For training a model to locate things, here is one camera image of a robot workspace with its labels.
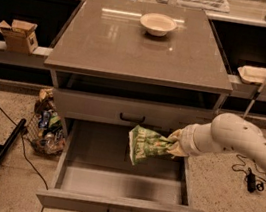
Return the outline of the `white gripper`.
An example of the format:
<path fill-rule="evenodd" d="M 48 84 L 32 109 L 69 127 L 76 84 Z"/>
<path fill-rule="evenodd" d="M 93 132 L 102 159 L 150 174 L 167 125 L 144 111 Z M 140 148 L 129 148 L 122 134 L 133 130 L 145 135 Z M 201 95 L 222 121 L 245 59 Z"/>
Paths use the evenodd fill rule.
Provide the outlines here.
<path fill-rule="evenodd" d="M 168 139 L 171 141 L 171 147 L 167 149 L 168 154 L 174 157 L 180 156 L 199 156 L 202 155 L 201 150 L 197 146 L 198 140 L 195 138 L 195 134 L 198 130 L 205 131 L 204 135 L 200 139 L 208 137 L 210 134 L 209 124 L 192 124 L 186 126 L 184 129 L 177 129 L 173 131 Z"/>

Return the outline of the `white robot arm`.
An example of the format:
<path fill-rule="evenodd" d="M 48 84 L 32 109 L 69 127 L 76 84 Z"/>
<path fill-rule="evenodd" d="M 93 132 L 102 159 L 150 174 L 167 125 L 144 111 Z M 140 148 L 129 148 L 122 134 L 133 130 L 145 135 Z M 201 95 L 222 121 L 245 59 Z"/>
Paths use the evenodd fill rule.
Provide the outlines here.
<path fill-rule="evenodd" d="M 177 156 L 240 153 L 266 172 L 266 138 L 261 129 L 232 113 L 216 116 L 209 124 L 192 124 L 169 136 Z"/>

